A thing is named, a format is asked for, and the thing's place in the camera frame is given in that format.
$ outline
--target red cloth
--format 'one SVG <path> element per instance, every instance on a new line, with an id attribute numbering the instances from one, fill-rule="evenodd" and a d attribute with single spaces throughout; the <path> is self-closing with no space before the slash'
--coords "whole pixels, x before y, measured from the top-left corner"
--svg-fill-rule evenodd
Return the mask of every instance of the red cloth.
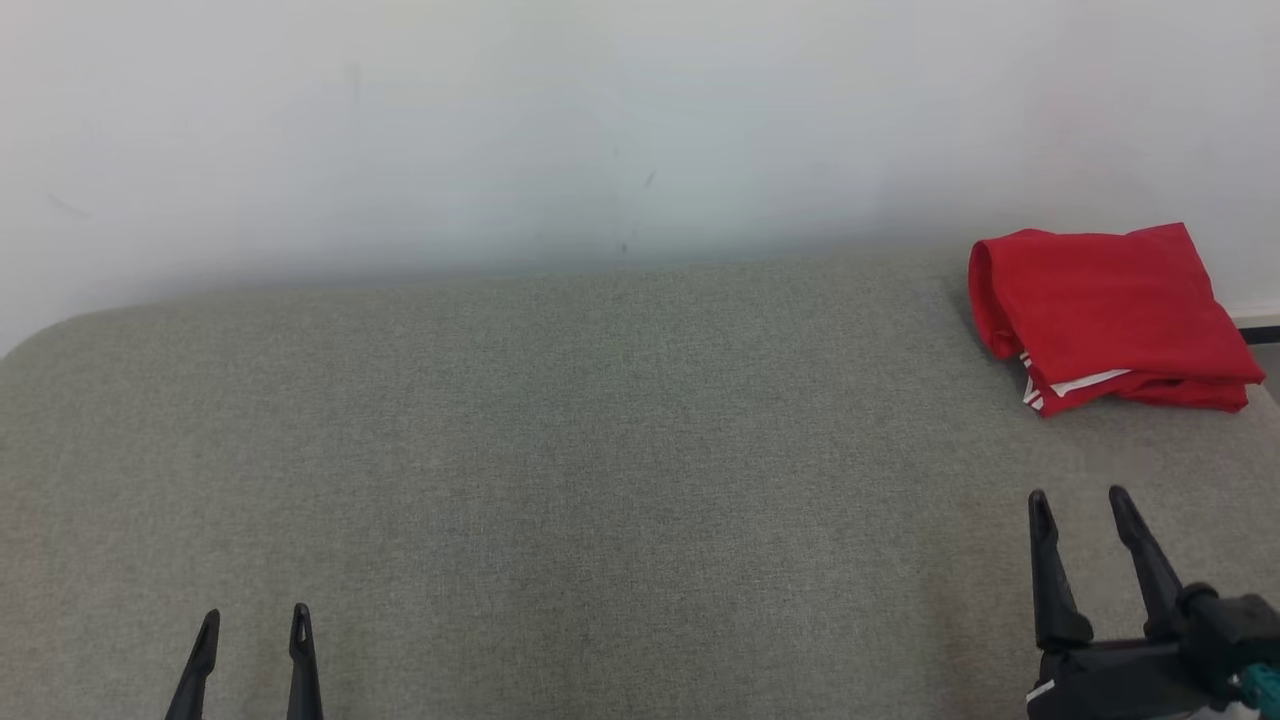
<path id="1" fill-rule="evenodd" d="M 1028 365 L 1036 397 L 1027 402 L 1043 416 L 1107 393 L 1235 413 L 1248 405 L 1244 386 L 1266 378 L 1213 300 L 1181 223 L 980 241 L 969 256 L 969 300 L 987 347 Z M 1110 370 L 1128 372 L 1065 396 L 1051 388 Z"/>

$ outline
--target baseboard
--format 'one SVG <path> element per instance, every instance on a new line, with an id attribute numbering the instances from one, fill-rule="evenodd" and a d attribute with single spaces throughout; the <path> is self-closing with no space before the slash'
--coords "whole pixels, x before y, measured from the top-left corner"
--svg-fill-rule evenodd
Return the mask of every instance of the baseboard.
<path id="1" fill-rule="evenodd" d="M 1280 342 L 1280 306 L 1233 307 L 1228 313 L 1235 327 L 1240 328 L 1244 342 L 1249 345 Z"/>
<path id="2" fill-rule="evenodd" d="M 1265 328 L 1240 328 L 1240 337 L 1244 338 L 1245 345 L 1268 345 L 1272 342 L 1280 342 L 1280 325 L 1268 325 Z"/>

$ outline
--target white stripe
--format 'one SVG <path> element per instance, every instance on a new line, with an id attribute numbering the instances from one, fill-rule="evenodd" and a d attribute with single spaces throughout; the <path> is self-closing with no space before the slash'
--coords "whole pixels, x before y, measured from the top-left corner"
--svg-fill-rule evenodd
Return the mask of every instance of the white stripe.
<path id="1" fill-rule="evenodd" d="M 1094 373 L 1092 375 L 1084 375 L 1083 378 L 1068 380 L 1065 383 L 1053 383 L 1048 387 L 1053 388 L 1053 392 L 1056 392 L 1059 397 L 1066 397 L 1066 393 L 1071 392 L 1073 389 L 1080 389 L 1082 387 L 1096 386 L 1101 382 L 1110 380 L 1111 378 L 1117 378 L 1128 372 L 1129 370 L 1107 370 L 1106 373 Z"/>
<path id="2" fill-rule="evenodd" d="M 1043 685 L 1036 688 L 1034 691 L 1027 693 L 1027 702 L 1030 702 L 1030 701 L 1038 698 L 1039 696 L 1047 693 L 1051 689 L 1053 689 L 1053 680 L 1050 680 L 1050 682 L 1044 683 Z"/>

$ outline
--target white wall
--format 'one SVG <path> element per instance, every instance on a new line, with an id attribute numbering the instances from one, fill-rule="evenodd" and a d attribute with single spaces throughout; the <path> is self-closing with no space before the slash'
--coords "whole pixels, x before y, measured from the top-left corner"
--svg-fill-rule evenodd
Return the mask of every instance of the white wall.
<path id="1" fill-rule="evenodd" d="M 1229 309 L 1280 309 L 1277 23 L 1271 0 L 8 0 L 0 352 L 237 282 L 1179 219 Z"/>

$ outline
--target gray fabric surface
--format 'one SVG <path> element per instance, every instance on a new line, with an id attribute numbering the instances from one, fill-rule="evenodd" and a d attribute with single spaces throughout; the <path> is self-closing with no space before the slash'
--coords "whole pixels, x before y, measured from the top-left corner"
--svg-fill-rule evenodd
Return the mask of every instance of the gray fabric surface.
<path id="1" fill-rule="evenodd" d="M 1025 500 L 1140 632 L 1106 488 L 1185 580 L 1280 600 L 1280 413 L 1042 421 L 964 254 L 204 299 L 0 363 L 0 716 L 1019 717 Z"/>

